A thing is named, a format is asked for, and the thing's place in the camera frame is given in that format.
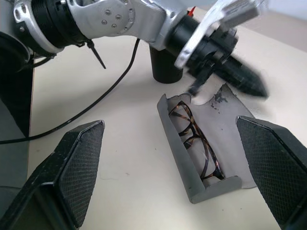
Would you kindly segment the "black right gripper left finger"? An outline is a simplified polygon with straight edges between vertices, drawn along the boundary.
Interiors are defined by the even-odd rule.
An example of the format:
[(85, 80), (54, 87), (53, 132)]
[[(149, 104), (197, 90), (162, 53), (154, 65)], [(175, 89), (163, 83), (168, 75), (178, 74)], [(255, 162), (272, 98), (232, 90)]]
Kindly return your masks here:
[(96, 183), (105, 123), (80, 125), (62, 137), (0, 219), (2, 230), (77, 230)]

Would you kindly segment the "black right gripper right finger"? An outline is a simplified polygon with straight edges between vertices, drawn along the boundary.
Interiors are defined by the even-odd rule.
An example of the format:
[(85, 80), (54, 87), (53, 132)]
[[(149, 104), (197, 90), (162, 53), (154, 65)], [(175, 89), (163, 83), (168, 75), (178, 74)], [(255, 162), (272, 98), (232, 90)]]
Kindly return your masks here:
[(307, 228), (307, 149), (285, 127), (246, 116), (236, 126), (252, 177), (283, 230)]

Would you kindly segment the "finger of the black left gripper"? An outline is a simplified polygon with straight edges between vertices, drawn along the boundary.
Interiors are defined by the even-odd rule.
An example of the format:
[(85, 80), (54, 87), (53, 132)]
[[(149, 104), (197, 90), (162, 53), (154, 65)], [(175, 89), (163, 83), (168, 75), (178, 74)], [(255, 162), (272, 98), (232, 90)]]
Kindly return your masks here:
[(268, 92), (261, 75), (233, 56), (229, 56), (223, 61), (217, 61), (215, 74), (242, 93), (268, 98)]
[(204, 85), (206, 83), (206, 81), (211, 76), (211, 74), (212, 74), (212, 70), (211, 69), (203, 69), (202, 71), (200, 71), (196, 75), (195, 81), (189, 87), (188, 93), (191, 96), (196, 96), (199, 93), (200, 88), (202, 87), (202, 85)]

